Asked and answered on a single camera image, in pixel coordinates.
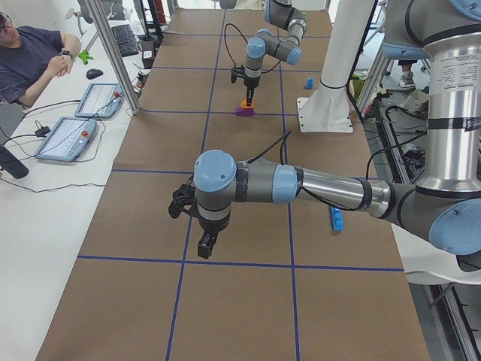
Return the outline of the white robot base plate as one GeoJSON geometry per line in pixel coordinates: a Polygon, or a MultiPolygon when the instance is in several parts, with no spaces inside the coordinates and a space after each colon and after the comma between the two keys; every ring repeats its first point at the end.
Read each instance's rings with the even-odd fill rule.
{"type": "Polygon", "coordinates": [[[352,133],[349,102],[328,99],[326,105],[307,106],[310,98],[297,98],[298,122],[301,132],[352,133]]]}

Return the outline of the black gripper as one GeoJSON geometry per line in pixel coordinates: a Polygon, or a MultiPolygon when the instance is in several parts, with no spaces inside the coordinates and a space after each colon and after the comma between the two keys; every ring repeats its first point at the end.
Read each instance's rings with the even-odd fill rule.
{"type": "Polygon", "coordinates": [[[247,88],[246,91],[246,104],[253,104],[253,97],[255,88],[260,83],[261,69],[251,69],[247,65],[240,67],[233,67],[231,69],[231,82],[235,83],[238,78],[244,80],[244,85],[247,88]]]}
{"type": "Polygon", "coordinates": [[[180,188],[173,192],[168,213],[174,219],[181,213],[198,219],[204,232],[198,242],[197,254],[203,259],[211,257],[219,232],[227,227],[230,220],[230,206],[220,211],[203,208],[197,203],[195,188],[188,184],[181,184],[180,188]]]}

